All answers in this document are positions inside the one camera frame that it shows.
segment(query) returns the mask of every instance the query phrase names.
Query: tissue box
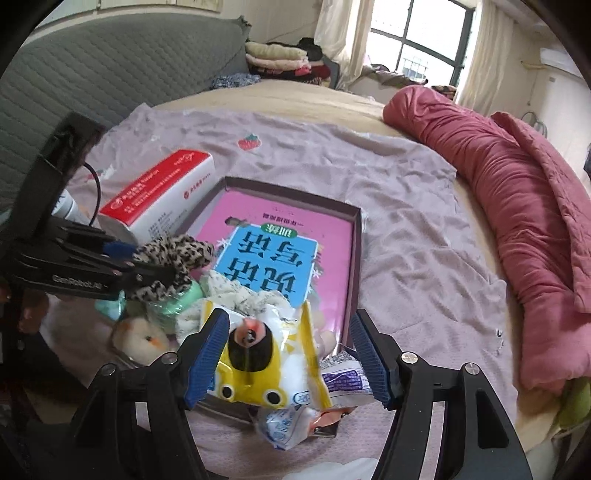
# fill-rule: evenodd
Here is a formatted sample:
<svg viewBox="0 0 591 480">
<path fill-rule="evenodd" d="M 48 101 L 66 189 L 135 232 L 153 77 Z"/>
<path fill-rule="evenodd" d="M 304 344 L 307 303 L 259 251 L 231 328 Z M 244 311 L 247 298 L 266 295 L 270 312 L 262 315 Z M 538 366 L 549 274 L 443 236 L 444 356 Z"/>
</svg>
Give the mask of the tissue box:
<svg viewBox="0 0 591 480">
<path fill-rule="evenodd" d="M 216 182 L 209 153 L 178 150 L 101 208 L 101 228 L 134 245 L 174 233 Z"/>
</svg>

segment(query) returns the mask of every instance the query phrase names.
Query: light purple cloth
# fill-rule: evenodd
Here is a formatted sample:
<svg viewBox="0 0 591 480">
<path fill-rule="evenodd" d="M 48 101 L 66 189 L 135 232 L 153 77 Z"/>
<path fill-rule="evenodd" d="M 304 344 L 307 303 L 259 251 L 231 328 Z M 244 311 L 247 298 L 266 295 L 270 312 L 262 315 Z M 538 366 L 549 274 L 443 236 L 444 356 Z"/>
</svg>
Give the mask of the light purple cloth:
<svg viewBox="0 0 591 480">
<path fill-rule="evenodd" d="M 251 134 L 261 145 L 245 151 L 238 142 Z M 166 112 L 142 105 L 87 160 L 110 172 L 103 175 L 112 175 L 103 179 L 107 202 L 179 148 L 210 152 L 220 175 L 285 185 L 361 207 L 368 218 L 359 306 L 379 330 L 433 365 L 480 365 L 515 418 L 511 347 L 501 333 L 506 285 L 485 267 L 454 197 L 456 171 L 443 158 L 409 140 L 333 125 L 248 112 Z M 84 174 L 69 191 L 92 210 L 95 191 Z M 97 315 L 82 313 L 92 310 L 89 302 L 75 303 L 74 309 L 68 304 L 54 307 L 59 315 L 54 312 L 43 334 L 65 366 L 88 382 L 109 357 L 104 346 L 108 329 L 98 325 Z M 92 357 L 86 352 L 93 352 Z M 147 422 L 144 409 L 138 418 Z M 251 427 L 200 411 L 187 413 L 187 418 L 207 469 L 233 479 L 274 479 L 321 462 L 379 458 L 392 413 L 378 403 L 360 407 L 343 419 L 336 439 L 312 439 L 288 452 L 273 450 Z M 434 475 L 442 420 L 443 408 L 435 405 L 425 478 Z"/>
</svg>

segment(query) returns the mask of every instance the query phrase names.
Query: folded clothes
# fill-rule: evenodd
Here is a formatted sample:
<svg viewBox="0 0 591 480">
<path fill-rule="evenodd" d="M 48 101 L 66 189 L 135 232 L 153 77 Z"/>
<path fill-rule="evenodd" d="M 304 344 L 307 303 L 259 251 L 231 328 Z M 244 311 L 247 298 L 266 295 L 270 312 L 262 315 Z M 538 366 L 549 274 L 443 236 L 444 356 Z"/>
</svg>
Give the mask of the folded clothes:
<svg viewBox="0 0 591 480">
<path fill-rule="evenodd" d="M 269 45 L 282 45 L 283 47 L 291 47 L 291 48 L 300 48 L 301 50 L 305 50 L 308 58 L 310 61 L 318 61 L 321 60 L 324 54 L 322 53 L 322 48 L 314 43 L 314 39 L 310 37 L 302 38 L 297 45 L 289 45 L 288 43 L 283 43 L 279 41 L 269 42 Z"/>
<path fill-rule="evenodd" d="M 237 88 L 245 87 L 247 85 L 254 85 L 261 81 L 260 75 L 252 75 L 250 73 L 233 73 L 231 75 L 220 75 L 213 79 L 210 90 L 217 90 L 220 88 Z"/>
<path fill-rule="evenodd" d="M 257 76 L 265 78 L 275 78 L 280 80 L 293 80 L 296 77 L 309 75 L 312 69 L 309 65 L 303 66 L 297 70 L 280 70 L 280 69 L 265 69 L 263 67 L 251 67 L 251 72 L 256 73 Z"/>
<path fill-rule="evenodd" d="M 330 68 L 324 64 L 312 66 L 312 73 L 321 79 L 327 79 L 330 77 Z"/>
<path fill-rule="evenodd" d="M 277 69 L 277 70 L 297 70 L 305 66 L 309 66 L 308 57 L 298 60 L 267 60 L 259 57 L 254 57 L 250 54 L 246 54 L 246 61 L 250 65 L 256 67 L 263 67 L 265 69 Z"/>
<path fill-rule="evenodd" d="M 253 41 L 246 42 L 246 52 L 264 60 L 303 60 L 306 58 L 306 51 L 300 48 L 275 44 L 265 45 Z"/>
<path fill-rule="evenodd" d="M 306 75 L 305 77 L 300 77 L 299 79 L 296 80 L 296 82 L 309 83 L 310 85 L 318 85 L 318 86 L 322 85 L 322 79 L 320 77 L 317 77 L 313 73 L 310 73 L 309 75 Z"/>
</svg>

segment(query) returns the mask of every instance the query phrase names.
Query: green cloth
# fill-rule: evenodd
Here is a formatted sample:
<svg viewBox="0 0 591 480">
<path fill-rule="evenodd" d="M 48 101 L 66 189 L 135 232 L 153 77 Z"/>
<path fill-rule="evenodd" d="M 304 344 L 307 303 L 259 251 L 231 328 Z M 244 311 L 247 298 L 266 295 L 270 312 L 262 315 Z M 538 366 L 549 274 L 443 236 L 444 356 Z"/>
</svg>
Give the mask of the green cloth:
<svg viewBox="0 0 591 480">
<path fill-rule="evenodd" d="M 591 383 L 588 378 L 571 380 L 564 390 L 558 425 L 568 430 L 583 422 L 591 413 Z"/>
<path fill-rule="evenodd" d="M 95 308 L 113 321 L 119 320 L 125 310 L 125 292 L 119 292 L 118 300 L 96 300 Z"/>
<path fill-rule="evenodd" d="M 196 281 L 191 281 L 191 287 L 184 293 L 180 294 L 174 300 L 164 301 L 161 305 L 162 315 L 176 315 L 187 310 L 193 303 L 203 298 L 203 291 L 201 286 Z"/>
</svg>

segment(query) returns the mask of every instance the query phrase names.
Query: gray quilted headboard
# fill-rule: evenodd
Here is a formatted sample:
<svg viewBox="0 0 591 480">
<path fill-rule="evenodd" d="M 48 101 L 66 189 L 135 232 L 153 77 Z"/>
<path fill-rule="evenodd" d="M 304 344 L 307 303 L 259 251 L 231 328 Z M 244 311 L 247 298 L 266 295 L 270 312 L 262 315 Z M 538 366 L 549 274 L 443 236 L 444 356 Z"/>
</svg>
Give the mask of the gray quilted headboard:
<svg viewBox="0 0 591 480">
<path fill-rule="evenodd" d="M 110 128 L 143 102 L 158 105 L 208 89 L 217 75 L 247 73 L 248 31 L 242 17 L 144 13 L 91 20 L 23 46 L 0 79 L 0 203 L 14 196 L 68 112 Z"/>
</svg>

